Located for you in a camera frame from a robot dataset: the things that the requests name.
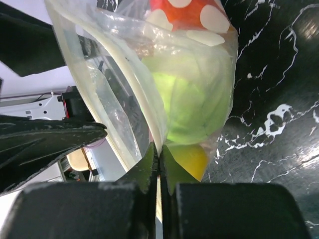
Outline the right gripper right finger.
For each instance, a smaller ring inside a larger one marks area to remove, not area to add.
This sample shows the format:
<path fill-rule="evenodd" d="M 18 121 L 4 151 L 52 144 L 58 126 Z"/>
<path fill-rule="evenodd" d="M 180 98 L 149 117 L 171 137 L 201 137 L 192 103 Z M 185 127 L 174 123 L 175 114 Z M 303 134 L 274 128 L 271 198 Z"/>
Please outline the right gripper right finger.
<path fill-rule="evenodd" d="M 163 237 L 180 239 L 180 184 L 198 183 L 198 180 L 175 161 L 166 145 L 159 157 L 159 176 Z"/>

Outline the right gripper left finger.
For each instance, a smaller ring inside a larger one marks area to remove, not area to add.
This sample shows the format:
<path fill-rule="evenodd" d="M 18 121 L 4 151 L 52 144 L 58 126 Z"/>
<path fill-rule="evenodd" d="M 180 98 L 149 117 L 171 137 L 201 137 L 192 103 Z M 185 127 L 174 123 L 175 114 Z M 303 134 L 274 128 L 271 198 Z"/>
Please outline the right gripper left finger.
<path fill-rule="evenodd" d="M 110 185 L 109 238 L 154 239 L 158 154 L 151 142 L 144 157 Z"/>

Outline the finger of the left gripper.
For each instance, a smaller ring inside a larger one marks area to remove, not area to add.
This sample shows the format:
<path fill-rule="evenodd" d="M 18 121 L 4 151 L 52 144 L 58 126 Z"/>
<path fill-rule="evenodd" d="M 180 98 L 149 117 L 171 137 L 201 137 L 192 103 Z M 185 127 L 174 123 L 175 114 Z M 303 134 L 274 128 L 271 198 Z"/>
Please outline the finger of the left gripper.
<path fill-rule="evenodd" d="M 0 61 L 24 77 L 65 66 L 52 25 L 0 3 Z"/>
<path fill-rule="evenodd" d="M 101 123 L 0 117 L 0 191 L 16 190 L 67 154 L 107 136 Z"/>

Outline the fake green cabbage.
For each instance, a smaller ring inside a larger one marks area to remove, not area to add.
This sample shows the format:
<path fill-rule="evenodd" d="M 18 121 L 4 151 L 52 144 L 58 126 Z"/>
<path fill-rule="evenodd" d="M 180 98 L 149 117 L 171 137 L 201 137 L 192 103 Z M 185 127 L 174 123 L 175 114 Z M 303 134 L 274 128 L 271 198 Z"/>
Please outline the fake green cabbage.
<path fill-rule="evenodd" d="M 225 124 L 232 104 L 233 58 L 223 49 L 144 57 L 167 115 L 167 139 L 206 141 Z"/>

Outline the clear zip top bag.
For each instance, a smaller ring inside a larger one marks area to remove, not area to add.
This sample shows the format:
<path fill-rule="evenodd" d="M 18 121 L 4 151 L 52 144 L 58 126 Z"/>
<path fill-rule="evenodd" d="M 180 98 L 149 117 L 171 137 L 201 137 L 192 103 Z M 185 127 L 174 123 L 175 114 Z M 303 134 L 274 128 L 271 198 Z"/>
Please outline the clear zip top bag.
<path fill-rule="evenodd" d="M 151 12 L 149 1 L 121 0 L 113 10 L 101 1 L 45 2 L 76 87 L 93 118 L 107 127 L 107 140 L 126 169 L 145 155 L 151 142 L 157 151 L 164 145 L 178 145 L 167 139 L 164 104 L 151 72 L 142 62 L 144 57 L 179 52 L 207 54 L 223 49 L 233 58 L 235 77 L 236 29 L 223 35 L 224 43 L 210 47 L 181 32 L 147 22 Z M 197 143 L 207 156 L 221 129 Z"/>

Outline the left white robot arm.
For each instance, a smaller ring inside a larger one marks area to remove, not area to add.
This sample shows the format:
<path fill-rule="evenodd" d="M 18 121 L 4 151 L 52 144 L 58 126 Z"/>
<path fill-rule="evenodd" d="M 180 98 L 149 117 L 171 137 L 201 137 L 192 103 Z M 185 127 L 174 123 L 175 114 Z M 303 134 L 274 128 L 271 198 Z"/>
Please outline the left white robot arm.
<path fill-rule="evenodd" d="M 65 64 L 52 26 L 2 2 L 0 59 L 21 77 Z M 62 95 L 40 94 L 30 103 L 0 109 L 0 191 L 18 190 L 83 146 L 106 136 L 104 125 L 66 118 Z"/>

